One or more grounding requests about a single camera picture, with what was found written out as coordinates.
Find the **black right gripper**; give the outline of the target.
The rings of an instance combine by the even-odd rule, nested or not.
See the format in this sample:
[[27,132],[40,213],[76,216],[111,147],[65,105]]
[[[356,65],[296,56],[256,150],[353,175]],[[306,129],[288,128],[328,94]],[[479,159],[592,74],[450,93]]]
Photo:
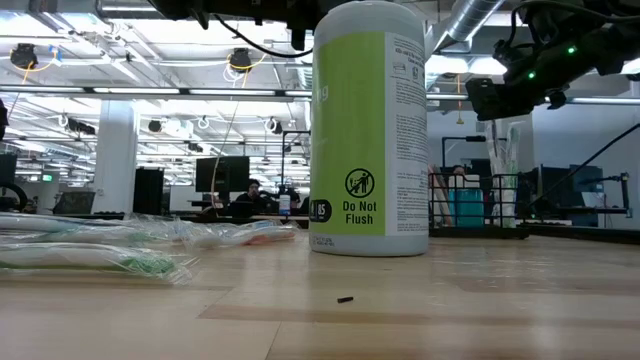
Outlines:
[[552,90],[536,78],[520,78],[496,84],[490,78],[475,78],[465,84],[468,100],[479,121],[490,121],[530,114],[545,102]]

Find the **small white cap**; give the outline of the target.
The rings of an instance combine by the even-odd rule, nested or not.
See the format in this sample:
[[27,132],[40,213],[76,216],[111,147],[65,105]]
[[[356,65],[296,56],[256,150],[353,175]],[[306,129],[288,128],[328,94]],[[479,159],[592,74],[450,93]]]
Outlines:
[[458,227],[484,226],[484,194],[478,175],[457,175],[456,185],[456,225]]

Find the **green toothbrush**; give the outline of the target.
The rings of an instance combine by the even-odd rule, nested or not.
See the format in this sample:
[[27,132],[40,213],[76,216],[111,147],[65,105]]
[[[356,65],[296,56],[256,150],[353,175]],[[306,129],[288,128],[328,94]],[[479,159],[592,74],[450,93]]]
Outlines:
[[0,245],[0,278],[59,276],[122,278],[167,285],[192,279],[199,258],[157,249],[92,243],[16,243]]
[[135,247],[166,241],[170,241],[166,234],[128,226],[81,226],[52,233],[0,230],[0,244],[91,243]]

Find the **black ceiling device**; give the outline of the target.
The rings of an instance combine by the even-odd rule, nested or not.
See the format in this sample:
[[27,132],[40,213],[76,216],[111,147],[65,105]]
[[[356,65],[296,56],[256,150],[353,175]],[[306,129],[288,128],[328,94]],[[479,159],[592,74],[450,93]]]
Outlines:
[[236,73],[246,73],[253,63],[248,48],[235,48],[229,57],[229,67]]
[[18,43],[10,52],[10,62],[22,70],[35,69],[38,65],[35,45],[31,43]]

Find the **long ceiling light strip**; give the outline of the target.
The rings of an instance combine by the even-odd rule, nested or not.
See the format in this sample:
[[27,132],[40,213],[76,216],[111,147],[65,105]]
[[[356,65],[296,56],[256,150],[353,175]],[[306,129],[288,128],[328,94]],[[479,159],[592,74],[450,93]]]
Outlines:
[[[453,93],[428,93],[427,100],[437,101],[468,101],[466,94]],[[640,98],[627,97],[568,97],[567,104],[571,105],[618,105],[618,106],[640,106]]]
[[244,89],[244,88],[171,88],[171,87],[73,87],[0,84],[0,91],[42,94],[114,94],[114,95],[203,95],[248,97],[310,97],[309,90]]

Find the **black monitor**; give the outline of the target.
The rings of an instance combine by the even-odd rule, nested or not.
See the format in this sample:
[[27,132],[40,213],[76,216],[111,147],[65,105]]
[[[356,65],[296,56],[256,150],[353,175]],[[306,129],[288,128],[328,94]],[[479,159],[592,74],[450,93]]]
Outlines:
[[250,158],[226,156],[196,160],[195,188],[197,192],[243,192],[248,189]]
[[0,185],[14,183],[17,159],[18,156],[15,153],[0,154]]
[[572,182],[565,180],[569,173],[569,168],[542,166],[541,202],[553,207],[568,207],[570,205],[573,191]]

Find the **blue panel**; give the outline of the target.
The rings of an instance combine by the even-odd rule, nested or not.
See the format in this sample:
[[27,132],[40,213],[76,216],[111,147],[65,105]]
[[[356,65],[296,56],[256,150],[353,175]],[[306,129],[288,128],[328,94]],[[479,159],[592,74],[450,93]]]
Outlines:
[[572,178],[572,189],[577,206],[601,207],[604,204],[603,170],[598,166],[585,166]]

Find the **green white wipes canister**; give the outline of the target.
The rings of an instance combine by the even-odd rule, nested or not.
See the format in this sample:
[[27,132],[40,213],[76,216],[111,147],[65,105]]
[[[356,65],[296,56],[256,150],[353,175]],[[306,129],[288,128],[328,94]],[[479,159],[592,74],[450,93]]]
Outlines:
[[423,25],[386,1],[339,5],[314,34],[309,243],[315,252],[428,249]]

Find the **black cabinet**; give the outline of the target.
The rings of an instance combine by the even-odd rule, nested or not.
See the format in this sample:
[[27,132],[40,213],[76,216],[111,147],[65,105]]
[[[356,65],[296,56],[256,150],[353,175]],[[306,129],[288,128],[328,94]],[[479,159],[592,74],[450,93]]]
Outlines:
[[139,168],[135,174],[133,212],[160,215],[162,209],[164,171]]

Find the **white pillar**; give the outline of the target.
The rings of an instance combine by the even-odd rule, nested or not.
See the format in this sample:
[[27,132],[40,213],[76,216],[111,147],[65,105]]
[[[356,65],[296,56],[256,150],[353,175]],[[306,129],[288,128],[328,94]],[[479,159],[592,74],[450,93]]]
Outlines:
[[138,135],[139,118],[132,101],[102,101],[93,182],[93,213],[132,211]]

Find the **dark grey seat back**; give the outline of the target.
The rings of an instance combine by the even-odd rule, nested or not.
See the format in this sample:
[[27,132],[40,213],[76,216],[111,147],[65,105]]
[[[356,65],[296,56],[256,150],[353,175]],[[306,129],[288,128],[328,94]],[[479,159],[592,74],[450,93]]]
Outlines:
[[90,214],[94,198],[92,191],[63,192],[52,212],[55,215]]

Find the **silver ventilation duct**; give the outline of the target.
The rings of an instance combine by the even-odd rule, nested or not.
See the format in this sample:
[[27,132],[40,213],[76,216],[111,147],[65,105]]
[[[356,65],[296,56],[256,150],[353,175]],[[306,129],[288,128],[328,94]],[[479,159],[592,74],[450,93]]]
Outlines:
[[[291,46],[291,29],[288,30],[290,35],[290,47]],[[314,47],[314,31],[306,30],[305,37],[305,50],[296,51],[295,53],[304,53],[304,56],[293,59],[293,65],[286,65],[287,70],[294,70],[298,76],[299,87],[304,90],[310,90],[312,88],[313,80],[313,47]]]
[[437,52],[470,53],[473,37],[505,0],[456,0]]

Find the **black aluminium frame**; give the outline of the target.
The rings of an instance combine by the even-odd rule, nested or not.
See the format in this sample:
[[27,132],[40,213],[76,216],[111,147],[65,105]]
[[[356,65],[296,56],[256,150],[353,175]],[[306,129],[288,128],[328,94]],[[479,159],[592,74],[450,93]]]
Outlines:
[[[82,219],[122,220],[128,218],[122,214],[87,215]],[[502,228],[486,225],[484,227],[436,227],[430,228],[431,237],[442,238],[499,238],[525,239],[529,235],[558,238],[590,240],[626,245],[640,245],[640,230],[604,229],[593,227],[566,226],[561,224],[539,224],[526,222],[515,228]]]

